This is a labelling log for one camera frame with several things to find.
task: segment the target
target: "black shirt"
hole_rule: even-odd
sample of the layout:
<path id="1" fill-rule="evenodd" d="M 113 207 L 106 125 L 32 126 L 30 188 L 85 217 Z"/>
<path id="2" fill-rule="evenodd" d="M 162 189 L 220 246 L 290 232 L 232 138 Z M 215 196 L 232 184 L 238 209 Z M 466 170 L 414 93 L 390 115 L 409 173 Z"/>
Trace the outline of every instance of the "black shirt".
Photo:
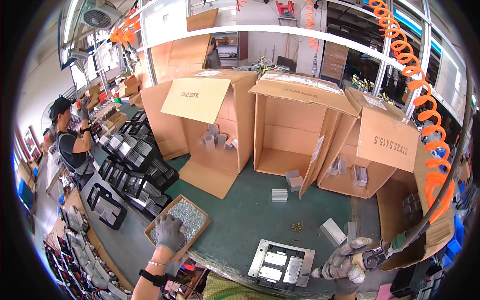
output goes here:
<path id="1" fill-rule="evenodd" d="M 59 138 L 60 138 L 60 135 L 62 135 L 64 133 L 66 133 L 66 132 L 58 132 L 55 140 L 58 141 Z M 62 139 L 60 141 L 60 144 L 59 144 L 59 148 L 60 148 L 60 151 L 61 151 L 63 157 L 65 158 L 65 160 L 72 167 L 78 168 L 82 165 L 82 163 L 84 163 L 84 161 L 86 161 L 87 152 L 72 153 L 73 145 L 75 144 L 75 141 L 77 140 L 77 133 L 73 130 L 68 130 L 68 133 L 71 133 L 71 134 L 67 134 L 67 135 L 62 137 Z"/>

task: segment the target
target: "red tool holder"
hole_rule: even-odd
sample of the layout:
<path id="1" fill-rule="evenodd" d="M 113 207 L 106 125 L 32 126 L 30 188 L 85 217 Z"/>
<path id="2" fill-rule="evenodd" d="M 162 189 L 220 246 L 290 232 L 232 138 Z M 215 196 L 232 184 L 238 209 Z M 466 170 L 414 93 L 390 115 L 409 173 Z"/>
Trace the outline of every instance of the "red tool holder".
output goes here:
<path id="1" fill-rule="evenodd" d="M 295 8 L 295 3 L 289 1 L 288 4 L 280 4 L 277 2 L 276 8 L 278 9 L 278 14 L 283 15 L 285 12 L 290 12 L 293 15 L 293 9 Z"/>

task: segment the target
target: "wrist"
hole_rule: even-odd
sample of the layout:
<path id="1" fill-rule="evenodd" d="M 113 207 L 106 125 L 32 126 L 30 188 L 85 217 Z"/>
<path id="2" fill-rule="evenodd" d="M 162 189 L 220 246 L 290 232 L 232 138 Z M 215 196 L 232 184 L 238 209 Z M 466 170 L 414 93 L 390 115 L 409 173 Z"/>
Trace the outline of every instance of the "wrist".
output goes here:
<path id="1" fill-rule="evenodd" d="M 166 264 L 172 256 L 173 252 L 170 249 L 160 246 L 155 249 L 151 261 L 159 264 Z"/>

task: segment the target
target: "gray work glove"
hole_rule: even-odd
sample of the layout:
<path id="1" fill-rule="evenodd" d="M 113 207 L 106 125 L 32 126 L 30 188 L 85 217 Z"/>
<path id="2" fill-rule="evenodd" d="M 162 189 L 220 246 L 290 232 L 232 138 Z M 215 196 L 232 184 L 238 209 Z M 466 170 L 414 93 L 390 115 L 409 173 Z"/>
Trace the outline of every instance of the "gray work glove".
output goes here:
<path id="1" fill-rule="evenodd" d="M 160 216 L 155 221 L 156 246 L 168 248 L 175 254 L 185 240 L 185 236 L 180 232 L 182 225 L 182 220 L 170 214 Z"/>
<path id="2" fill-rule="evenodd" d="M 78 117 L 80 120 L 87 120 L 89 121 L 90 118 L 88 116 L 88 108 L 87 108 L 87 103 L 85 101 L 82 101 L 82 108 L 78 110 Z"/>
<path id="3" fill-rule="evenodd" d="M 337 248 L 330 256 L 322 268 L 317 268 L 312 271 L 312 276 L 319 278 L 320 274 L 323 278 L 328 280 L 335 280 L 348 277 L 354 284 L 363 283 L 365 280 L 364 266 L 354 264 L 352 262 L 353 255 L 349 255 L 354 249 L 371 244 L 373 241 L 369 238 L 355 238 L 350 242 Z M 363 264 L 363 254 L 359 253 L 360 261 Z"/>

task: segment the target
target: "workbench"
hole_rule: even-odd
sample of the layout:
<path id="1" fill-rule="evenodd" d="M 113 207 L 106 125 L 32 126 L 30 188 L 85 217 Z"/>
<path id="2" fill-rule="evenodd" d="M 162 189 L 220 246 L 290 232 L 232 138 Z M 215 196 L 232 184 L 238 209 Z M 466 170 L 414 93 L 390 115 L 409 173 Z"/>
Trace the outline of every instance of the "workbench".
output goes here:
<path id="1" fill-rule="evenodd" d="M 120 110 L 131 118 L 138 109 L 124 105 Z M 102 165 L 106 157 L 105 151 L 97 146 L 95 158 L 98 164 Z M 190 155 L 187 154 L 169 160 L 168 163 L 179 171 L 189 158 Z M 320 225 L 329 218 L 342 229 L 345 223 L 355 219 L 361 222 L 359 227 L 362 236 L 374 239 L 380 237 L 375 199 L 354 202 L 344 195 L 318 189 L 314 182 L 301 201 L 298 192 L 288 192 L 288 202 L 273 203 L 272 189 L 288 189 L 286 179 L 255 172 L 253 156 L 224 200 L 178 180 L 166 194 L 173 199 L 180 194 L 184 195 L 212 219 L 212 223 L 187 254 L 226 278 L 240 283 L 251 283 L 252 278 L 247 277 L 247 272 L 260 239 L 286 245 L 299 239 L 294 244 L 296 247 L 316 251 L 312 267 L 317 268 L 323 265 L 335 250 L 320 231 Z M 369 217 L 363 220 L 359 215 Z M 304 224 L 301 233 L 293 232 L 290 229 L 292 223 L 300 222 Z M 146 266 L 155 250 L 154 245 L 144 235 L 149 223 L 141 214 L 130 211 L 118 231 L 111 230 L 101 222 L 91 223 L 112 261 L 132 285 L 138 281 L 138 271 Z M 366 291 L 378 291 L 380 284 L 391 283 L 393 280 L 392 276 L 385 276 L 385 272 L 371 278 L 373 282 L 365 285 Z M 334 290 L 333 281 L 310 278 L 308 286 L 296 288 L 292 296 L 328 299 Z"/>

